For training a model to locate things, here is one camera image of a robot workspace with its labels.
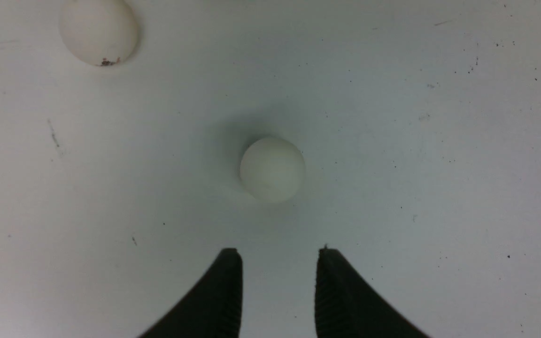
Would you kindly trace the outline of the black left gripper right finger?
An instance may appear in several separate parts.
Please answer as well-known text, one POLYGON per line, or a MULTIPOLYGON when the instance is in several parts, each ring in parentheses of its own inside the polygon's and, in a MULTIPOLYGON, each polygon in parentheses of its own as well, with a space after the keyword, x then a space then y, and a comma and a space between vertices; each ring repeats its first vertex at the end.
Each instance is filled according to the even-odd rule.
POLYGON ((426 338, 384 300, 339 250, 318 251, 314 293, 318 338, 426 338))

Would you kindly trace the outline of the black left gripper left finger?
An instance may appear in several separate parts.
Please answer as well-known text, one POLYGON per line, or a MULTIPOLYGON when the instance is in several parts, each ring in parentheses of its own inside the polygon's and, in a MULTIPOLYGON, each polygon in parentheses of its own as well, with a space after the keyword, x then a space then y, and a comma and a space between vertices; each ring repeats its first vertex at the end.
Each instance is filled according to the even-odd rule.
POLYGON ((224 248, 205 274, 142 338, 238 338, 242 327, 243 262, 224 248))

